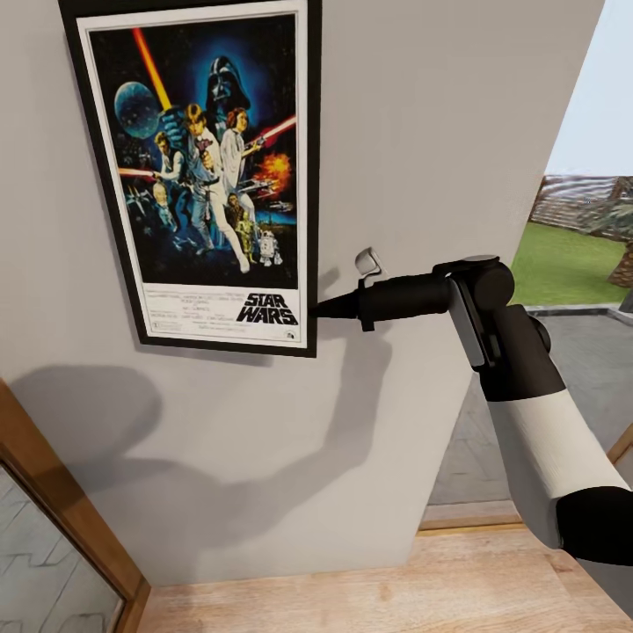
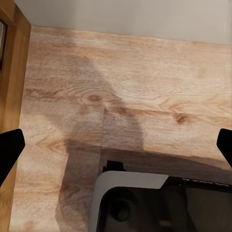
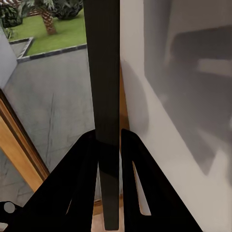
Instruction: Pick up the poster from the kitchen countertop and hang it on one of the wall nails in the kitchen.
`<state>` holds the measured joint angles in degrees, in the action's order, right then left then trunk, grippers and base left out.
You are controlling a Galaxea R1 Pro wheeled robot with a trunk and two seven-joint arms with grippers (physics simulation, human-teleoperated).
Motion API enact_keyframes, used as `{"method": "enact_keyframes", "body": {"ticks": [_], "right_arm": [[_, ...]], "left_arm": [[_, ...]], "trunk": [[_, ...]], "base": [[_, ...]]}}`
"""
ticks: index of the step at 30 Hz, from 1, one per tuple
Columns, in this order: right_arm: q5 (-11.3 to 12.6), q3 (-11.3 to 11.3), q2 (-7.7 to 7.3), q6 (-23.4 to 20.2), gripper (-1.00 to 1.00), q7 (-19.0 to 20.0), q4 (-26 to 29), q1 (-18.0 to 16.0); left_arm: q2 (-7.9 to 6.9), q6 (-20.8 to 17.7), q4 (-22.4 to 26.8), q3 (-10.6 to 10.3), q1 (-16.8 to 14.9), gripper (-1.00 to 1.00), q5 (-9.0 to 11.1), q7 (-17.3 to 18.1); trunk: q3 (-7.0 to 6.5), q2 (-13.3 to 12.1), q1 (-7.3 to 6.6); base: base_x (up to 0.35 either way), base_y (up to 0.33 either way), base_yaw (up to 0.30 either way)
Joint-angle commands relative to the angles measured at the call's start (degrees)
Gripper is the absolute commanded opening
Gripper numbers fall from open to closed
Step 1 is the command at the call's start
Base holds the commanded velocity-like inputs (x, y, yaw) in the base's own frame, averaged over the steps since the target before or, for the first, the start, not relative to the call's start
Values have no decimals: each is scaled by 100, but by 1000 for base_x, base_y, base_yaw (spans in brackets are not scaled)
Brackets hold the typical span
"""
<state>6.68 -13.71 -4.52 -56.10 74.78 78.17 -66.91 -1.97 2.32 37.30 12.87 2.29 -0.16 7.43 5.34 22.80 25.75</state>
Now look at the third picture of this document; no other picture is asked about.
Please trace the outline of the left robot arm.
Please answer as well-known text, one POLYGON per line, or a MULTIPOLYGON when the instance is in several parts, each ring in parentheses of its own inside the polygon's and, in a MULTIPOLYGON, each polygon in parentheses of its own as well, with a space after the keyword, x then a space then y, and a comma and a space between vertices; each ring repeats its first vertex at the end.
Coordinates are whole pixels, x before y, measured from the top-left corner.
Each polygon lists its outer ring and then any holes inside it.
POLYGON ((0 202, 0 232, 5 230, 22 207, 10 202, 0 202))

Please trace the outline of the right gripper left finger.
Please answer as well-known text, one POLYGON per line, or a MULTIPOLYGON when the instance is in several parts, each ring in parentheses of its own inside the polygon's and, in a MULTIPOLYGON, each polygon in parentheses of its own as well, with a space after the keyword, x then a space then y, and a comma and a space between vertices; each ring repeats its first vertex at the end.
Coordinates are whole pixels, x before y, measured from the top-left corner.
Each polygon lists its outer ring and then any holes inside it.
POLYGON ((98 151, 84 133, 2 232, 91 232, 98 151))

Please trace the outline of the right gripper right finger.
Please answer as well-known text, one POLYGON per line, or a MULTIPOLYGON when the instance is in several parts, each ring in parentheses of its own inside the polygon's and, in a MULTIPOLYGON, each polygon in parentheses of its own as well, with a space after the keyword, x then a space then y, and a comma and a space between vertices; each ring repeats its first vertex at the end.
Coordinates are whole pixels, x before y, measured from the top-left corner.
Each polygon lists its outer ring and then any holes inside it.
POLYGON ((125 232, 203 232, 140 137, 121 130, 125 232), (135 165, 151 212, 140 213, 135 165))

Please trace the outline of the poster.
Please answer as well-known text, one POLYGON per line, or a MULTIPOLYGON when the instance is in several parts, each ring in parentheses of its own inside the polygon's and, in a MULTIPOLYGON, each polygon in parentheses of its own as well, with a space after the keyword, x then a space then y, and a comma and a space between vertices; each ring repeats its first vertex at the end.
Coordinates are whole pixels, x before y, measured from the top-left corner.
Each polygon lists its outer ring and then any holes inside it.
POLYGON ((119 230, 120 0, 83 0, 104 227, 119 230))

